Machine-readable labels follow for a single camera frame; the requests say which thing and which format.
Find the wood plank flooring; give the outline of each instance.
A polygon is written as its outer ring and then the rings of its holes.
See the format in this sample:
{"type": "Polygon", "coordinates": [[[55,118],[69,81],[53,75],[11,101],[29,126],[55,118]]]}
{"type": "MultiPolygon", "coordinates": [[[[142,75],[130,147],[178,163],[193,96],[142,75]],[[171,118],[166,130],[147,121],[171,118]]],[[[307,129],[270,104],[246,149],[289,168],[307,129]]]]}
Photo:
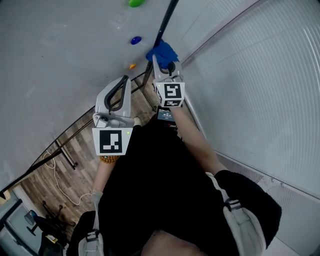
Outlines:
{"type": "MultiPolygon", "coordinates": [[[[145,94],[151,101],[151,104],[158,106],[158,99],[153,88],[151,86],[152,78],[150,77],[147,86],[145,87],[145,94]]],[[[137,85],[132,82],[132,89],[136,88],[137,85]]],[[[59,143],[66,141],[71,135],[73,135],[78,129],[92,119],[94,109],[86,113],[80,118],[75,124],[73,124],[67,131],[65,131],[59,138],[59,143]]],[[[131,117],[139,117],[142,124],[145,125],[150,118],[155,114],[149,105],[148,101],[144,97],[140,90],[137,90],[131,95],[131,117]]],[[[91,193],[93,180],[96,174],[96,170],[99,163],[99,157],[96,156],[95,146],[93,142],[92,128],[94,123],[92,122],[86,128],[84,128],[79,134],[77,134],[70,142],[68,142],[63,150],[70,158],[77,162],[77,167],[73,170],[67,163],[65,158],[60,154],[55,157],[55,171],[56,179],[58,181],[61,190],[67,194],[71,200],[75,203],[79,203],[80,196],[91,193]]],[[[52,153],[57,146],[52,144],[48,151],[52,153]]],[[[89,195],[82,197],[80,205],[75,205],[63,195],[56,183],[54,176],[54,161],[50,161],[46,165],[43,165],[36,169],[26,179],[21,181],[20,185],[25,190],[27,195],[30,197],[36,207],[42,211],[45,215],[46,212],[43,209],[42,202],[46,201],[49,209],[57,213],[59,205],[63,206],[61,211],[60,219],[66,222],[77,223],[80,216],[87,211],[94,209],[89,195]]],[[[67,228],[67,236],[70,239],[73,227],[67,228]]]]}

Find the foot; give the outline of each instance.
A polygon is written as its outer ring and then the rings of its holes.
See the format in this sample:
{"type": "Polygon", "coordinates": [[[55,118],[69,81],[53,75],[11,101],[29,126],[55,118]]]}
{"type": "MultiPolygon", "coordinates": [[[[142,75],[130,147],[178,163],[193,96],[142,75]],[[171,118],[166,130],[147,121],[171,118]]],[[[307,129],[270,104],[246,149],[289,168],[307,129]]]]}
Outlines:
{"type": "Polygon", "coordinates": [[[142,126],[142,122],[139,117],[135,117],[133,120],[134,120],[134,126],[142,126]]]}

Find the power cord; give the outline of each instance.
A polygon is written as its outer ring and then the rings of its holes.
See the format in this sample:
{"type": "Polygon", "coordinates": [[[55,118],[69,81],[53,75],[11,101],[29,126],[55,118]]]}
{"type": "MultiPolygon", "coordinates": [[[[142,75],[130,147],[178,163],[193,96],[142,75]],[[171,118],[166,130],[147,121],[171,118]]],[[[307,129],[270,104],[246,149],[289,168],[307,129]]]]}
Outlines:
{"type": "MultiPolygon", "coordinates": [[[[43,155],[43,158],[42,158],[42,159],[45,159],[45,156],[48,155],[48,154],[51,156],[51,154],[50,154],[49,151],[47,150],[46,153],[43,155]]],[[[74,201],[72,201],[72,200],[70,199],[70,197],[67,196],[67,195],[61,190],[61,188],[59,187],[59,183],[58,183],[58,180],[57,180],[57,177],[56,177],[56,161],[55,161],[54,158],[52,158],[52,160],[53,160],[53,167],[50,167],[50,166],[47,165],[46,163],[45,163],[45,165],[46,165],[47,167],[49,167],[50,169],[54,169],[54,178],[55,178],[55,181],[56,181],[56,185],[58,186],[58,189],[61,191],[61,193],[64,194],[64,195],[70,200],[71,203],[73,203],[74,205],[78,206],[78,205],[80,205],[80,203],[81,203],[81,198],[82,198],[82,197],[84,197],[84,196],[86,196],[86,195],[92,196],[92,194],[86,193],[86,194],[83,194],[82,196],[80,196],[80,198],[79,198],[79,203],[75,203],[74,201]]]]}

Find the blue rag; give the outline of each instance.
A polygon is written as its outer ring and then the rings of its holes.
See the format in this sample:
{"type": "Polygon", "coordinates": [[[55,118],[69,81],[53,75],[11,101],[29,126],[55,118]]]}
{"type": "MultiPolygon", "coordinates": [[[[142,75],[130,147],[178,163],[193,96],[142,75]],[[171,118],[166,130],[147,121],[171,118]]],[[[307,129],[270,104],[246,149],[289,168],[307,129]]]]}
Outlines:
{"type": "Polygon", "coordinates": [[[152,62],[153,55],[155,55],[156,61],[160,67],[165,70],[168,68],[169,63],[179,61],[178,55],[175,53],[175,51],[163,40],[160,41],[157,47],[149,51],[145,57],[148,61],[152,62]]]}

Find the black pants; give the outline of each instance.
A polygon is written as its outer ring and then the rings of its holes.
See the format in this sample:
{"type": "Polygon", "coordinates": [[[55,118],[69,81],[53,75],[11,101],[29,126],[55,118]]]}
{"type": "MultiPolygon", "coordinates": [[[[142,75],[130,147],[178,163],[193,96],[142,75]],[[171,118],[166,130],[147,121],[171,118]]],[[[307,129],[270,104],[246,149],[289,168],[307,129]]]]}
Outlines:
{"type": "MultiPolygon", "coordinates": [[[[269,245],[278,230],[280,207],[242,175],[225,170],[215,178],[258,217],[269,245]]],[[[99,203],[105,254],[111,248],[118,256],[132,255],[154,230],[164,230],[208,255],[238,255],[223,207],[221,193],[175,131],[155,121],[135,126],[99,203]]]]}

